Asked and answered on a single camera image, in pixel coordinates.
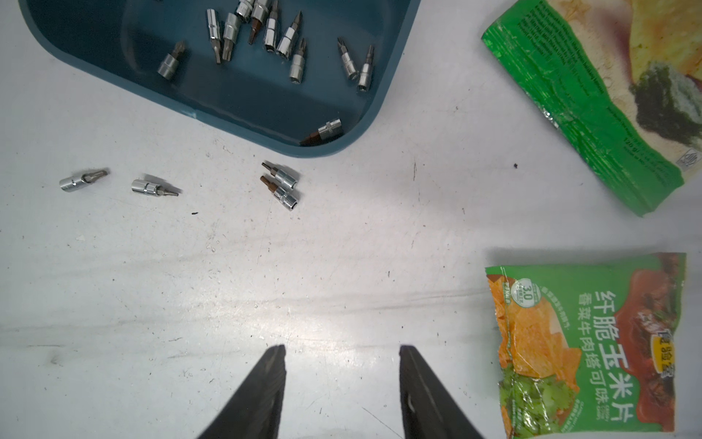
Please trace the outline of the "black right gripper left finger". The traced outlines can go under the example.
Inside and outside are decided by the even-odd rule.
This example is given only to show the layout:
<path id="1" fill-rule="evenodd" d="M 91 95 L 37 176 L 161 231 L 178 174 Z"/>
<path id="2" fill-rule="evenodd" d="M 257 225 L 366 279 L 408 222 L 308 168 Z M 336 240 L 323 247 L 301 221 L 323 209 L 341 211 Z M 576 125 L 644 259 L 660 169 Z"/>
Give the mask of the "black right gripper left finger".
<path id="1" fill-rule="evenodd" d="M 277 438 L 286 382 L 284 345 L 266 349 L 199 438 Z"/>

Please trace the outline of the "dark teal plastic storage box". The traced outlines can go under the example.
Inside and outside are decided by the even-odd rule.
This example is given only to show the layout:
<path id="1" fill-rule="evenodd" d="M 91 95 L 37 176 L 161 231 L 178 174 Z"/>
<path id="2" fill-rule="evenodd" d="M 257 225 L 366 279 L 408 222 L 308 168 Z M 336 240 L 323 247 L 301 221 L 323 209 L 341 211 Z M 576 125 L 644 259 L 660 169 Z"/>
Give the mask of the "dark teal plastic storage box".
<path id="1" fill-rule="evenodd" d="M 243 26 L 229 62 L 217 64 L 206 11 L 220 20 L 233 1 L 23 1 L 33 37 L 57 59 L 224 132 L 288 157 L 315 158 L 347 148 L 369 129 L 389 91 L 408 41 L 416 1 L 283 1 L 279 29 L 299 11 L 298 37 L 307 41 L 301 84 L 289 78 L 292 62 L 249 44 Z M 337 38 L 358 69 L 375 47 L 369 91 L 358 89 L 342 66 Z M 172 80 L 157 70 L 177 42 L 186 51 Z M 299 142 L 340 119 L 344 133 L 321 146 Z"/>

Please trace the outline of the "small green snack packet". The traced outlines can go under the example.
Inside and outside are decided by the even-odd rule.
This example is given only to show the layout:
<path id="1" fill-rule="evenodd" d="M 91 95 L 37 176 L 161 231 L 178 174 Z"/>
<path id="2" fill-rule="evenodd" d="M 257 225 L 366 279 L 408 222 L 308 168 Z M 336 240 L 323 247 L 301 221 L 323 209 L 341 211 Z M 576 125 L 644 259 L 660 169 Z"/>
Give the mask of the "small green snack packet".
<path id="1" fill-rule="evenodd" d="M 492 266 L 506 435 L 671 432 L 687 257 Z"/>

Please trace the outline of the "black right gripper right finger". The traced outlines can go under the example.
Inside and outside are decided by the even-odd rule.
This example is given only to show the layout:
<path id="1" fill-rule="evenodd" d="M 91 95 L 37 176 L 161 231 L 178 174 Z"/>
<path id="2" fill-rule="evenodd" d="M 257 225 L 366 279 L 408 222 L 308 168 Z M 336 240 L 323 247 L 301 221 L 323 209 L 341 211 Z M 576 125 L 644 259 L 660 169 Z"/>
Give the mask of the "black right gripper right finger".
<path id="1" fill-rule="evenodd" d="M 400 347 L 400 404 L 406 438 L 483 438 L 410 345 Z"/>

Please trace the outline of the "green Chuba cassava chips bag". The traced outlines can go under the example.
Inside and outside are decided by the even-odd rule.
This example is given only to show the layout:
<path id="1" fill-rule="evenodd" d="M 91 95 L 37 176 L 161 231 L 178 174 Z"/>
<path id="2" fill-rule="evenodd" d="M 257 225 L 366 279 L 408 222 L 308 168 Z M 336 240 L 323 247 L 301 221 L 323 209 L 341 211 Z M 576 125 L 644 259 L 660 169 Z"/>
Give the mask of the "green Chuba cassava chips bag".
<path id="1" fill-rule="evenodd" d="M 700 172 L 698 1 L 519 1 L 482 40 L 635 214 Z"/>

